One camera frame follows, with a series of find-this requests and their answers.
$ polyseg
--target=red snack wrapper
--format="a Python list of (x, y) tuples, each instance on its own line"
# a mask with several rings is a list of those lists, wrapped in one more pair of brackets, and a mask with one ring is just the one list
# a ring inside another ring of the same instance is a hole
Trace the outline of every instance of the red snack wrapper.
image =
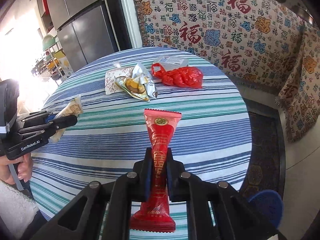
[(140, 210), (130, 218), (130, 228), (150, 232), (174, 232), (176, 223), (169, 215), (169, 197), (163, 167), (168, 145), (181, 119), (181, 113), (145, 109), (144, 116), (152, 144), (152, 184), (148, 201), (141, 203)]
[(166, 71), (161, 64), (151, 65), (152, 74), (161, 79), (162, 83), (169, 86), (202, 88), (202, 72), (196, 67), (180, 67)]

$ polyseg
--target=snack package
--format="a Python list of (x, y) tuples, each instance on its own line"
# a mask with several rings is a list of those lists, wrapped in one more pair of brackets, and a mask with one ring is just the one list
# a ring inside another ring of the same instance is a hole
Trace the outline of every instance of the snack package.
[[(74, 114), (76, 117), (79, 116), (79, 114), (83, 113), (82, 105), (81, 105), (81, 97), (78, 95), (76, 98), (72, 99), (69, 104), (63, 108), (55, 117), (63, 117), (63, 116), (68, 116)], [(53, 143), (56, 143), (60, 140), (61, 136), (65, 132), (66, 128), (60, 129), (56, 131), (54, 135), (50, 137), (50, 141)]]
[(152, 74), (169, 86), (202, 88), (202, 72), (196, 67), (180, 67), (166, 71), (160, 63), (151, 65)]
[(114, 83), (132, 97), (140, 100), (149, 101), (149, 97), (158, 96), (152, 76), (140, 62), (132, 70), (132, 76), (115, 77)]
[(151, 192), (147, 202), (130, 218), (130, 228), (135, 230), (170, 233), (176, 229), (169, 215), (169, 197), (166, 173), (163, 167), (167, 158), (169, 142), (181, 119), (181, 113), (145, 109), (144, 116), (152, 144), (153, 171)]
[(116, 68), (108, 70), (104, 78), (106, 95), (122, 92), (123, 90), (115, 84), (115, 77), (131, 77), (134, 67), (121, 67), (119, 62), (115, 62)]
[(166, 70), (173, 70), (180, 67), (188, 66), (189, 59), (185, 57), (173, 57), (170, 55), (162, 55), (153, 63), (159, 63)]

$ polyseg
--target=floor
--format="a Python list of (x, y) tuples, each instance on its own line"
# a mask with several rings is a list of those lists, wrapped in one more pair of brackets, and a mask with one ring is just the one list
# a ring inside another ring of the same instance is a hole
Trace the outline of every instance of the floor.
[[(276, 106), (274, 95), (239, 86), (242, 97), (279, 110), (283, 131), (284, 113)], [(286, 177), (284, 215), (279, 230), (288, 240), (300, 240), (320, 209), (320, 122), (294, 143), (285, 138)]]

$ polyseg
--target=green bowl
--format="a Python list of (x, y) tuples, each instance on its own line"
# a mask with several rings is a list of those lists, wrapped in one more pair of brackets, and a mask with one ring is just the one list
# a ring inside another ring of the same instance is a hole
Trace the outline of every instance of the green bowl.
[(47, 50), (48, 48), (50, 48), (55, 43), (56, 43), (56, 40), (52, 35), (48, 34), (48, 35), (44, 36), (44, 38), (42, 40), (42, 49), (43, 49), (43, 51)]

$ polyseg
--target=striped tablecloth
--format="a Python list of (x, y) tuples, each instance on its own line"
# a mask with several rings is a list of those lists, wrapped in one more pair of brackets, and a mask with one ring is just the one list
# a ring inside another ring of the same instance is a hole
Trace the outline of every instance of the striped tablecloth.
[[(163, 54), (188, 58), (189, 65), (204, 74), (203, 88), (169, 87), (155, 80), (159, 96), (149, 103), (125, 92), (105, 95), (105, 72), (115, 61), (122, 66), (139, 61), (150, 69)], [(32, 154), (30, 186), (48, 220), (89, 182), (111, 182), (144, 158), (150, 146), (145, 108), (182, 113), (170, 147), (187, 171), (205, 181), (226, 180), (237, 190), (241, 187), (252, 146), (249, 116), (236, 86), (208, 61), (157, 47), (117, 52), (77, 71), (49, 97), (44, 109), (60, 111), (78, 94), (84, 108), (78, 123), (68, 128), (58, 143), (49, 143)], [(133, 214), (140, 205), (132, 206)], [(130, 239), (187, 239), (185, 203), (171, 203), (170, 215), (177, 225), (175, 233), (131, 230)]]

